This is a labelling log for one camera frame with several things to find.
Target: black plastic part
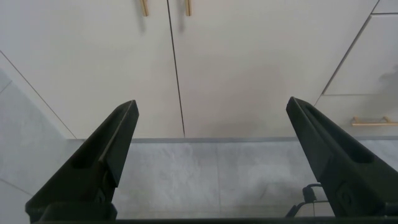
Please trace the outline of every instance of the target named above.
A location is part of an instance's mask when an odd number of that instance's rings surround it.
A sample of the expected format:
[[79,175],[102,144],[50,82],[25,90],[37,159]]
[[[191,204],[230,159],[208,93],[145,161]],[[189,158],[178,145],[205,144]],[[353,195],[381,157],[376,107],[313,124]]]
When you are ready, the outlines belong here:
[[396,224],[397,217],[199,218],[116,221],[49,221],[37,224]]
[[317,200],[317,197],[315,196],[315,192],[311,187],[304,187],[303,188],[303,196],[304,196],[304,202],[305,203],[312,203]]
[[337,217],[398,214],[398,173],[309,103],[287,114]]
[[116,217],[116,214],[112,214],[113,211],[116,213],[116,210],[109,208],[106,203],[111,203],[114,189],[119,184],[138,116],[134,100],[118,106],[26,203],[25,210],[30,216],[30,222],[53,217],[50,213],[56,213],[56,217],[60,217],[59,214],[62,212],[72,211],[67,203],[73,203],[78,207],[76,202],[84,203],[83,207],[86,202],[102,203],[96,208],[110,209],[109,215],[98,213],[97,216]]

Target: cabinet handle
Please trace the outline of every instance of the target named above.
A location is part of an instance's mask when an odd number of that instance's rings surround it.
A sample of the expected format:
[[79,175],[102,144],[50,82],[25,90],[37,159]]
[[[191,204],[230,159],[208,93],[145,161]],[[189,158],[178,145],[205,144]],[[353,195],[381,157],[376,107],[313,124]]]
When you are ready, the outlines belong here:
[[141,2],[142,15],[147,17],[149,15],[147,0],[140,0],[140,2]]
[[357,116],[354,116],[354,121],[351,122],[352,126],[398,126],[398,122],[391,121],[389,117],[384,116],[383,119],[386,122],[363,122]]
[[191,0],[185,0],[185,15],[187,15],[187,16],[192,15]]

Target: brass handle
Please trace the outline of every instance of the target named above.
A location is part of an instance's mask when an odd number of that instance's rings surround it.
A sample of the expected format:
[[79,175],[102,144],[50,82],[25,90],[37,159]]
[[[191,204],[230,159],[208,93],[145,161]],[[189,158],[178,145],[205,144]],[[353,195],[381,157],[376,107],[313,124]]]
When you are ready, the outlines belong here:
[[140,0],[140,2],[141,2],[142,15],[147,17],[149,15],[147,0]]
[[185,15],[187,15],[187,16],[192,15],[191,0],[185,0]]
[[393,122],[389,117],[384,116],[383,119],[386,122],[362,122],[357,116],[354,116],[354,121],[351,122],[352,126],[398,126],[398,122]]

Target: cabinet door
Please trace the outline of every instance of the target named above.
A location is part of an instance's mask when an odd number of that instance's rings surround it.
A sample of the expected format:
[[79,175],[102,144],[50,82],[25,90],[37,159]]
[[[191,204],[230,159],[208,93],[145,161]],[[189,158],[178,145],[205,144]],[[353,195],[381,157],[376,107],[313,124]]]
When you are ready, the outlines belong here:
[[185,136],[293,136],[291,96],[315,104],[377,0],[172,0]]
[[325,94],[393,94],[398,89],[398,15],[372,15]]
[[0,49],[76,138],[135,99],[135,138],[182,138],[167,1],[5,0]]

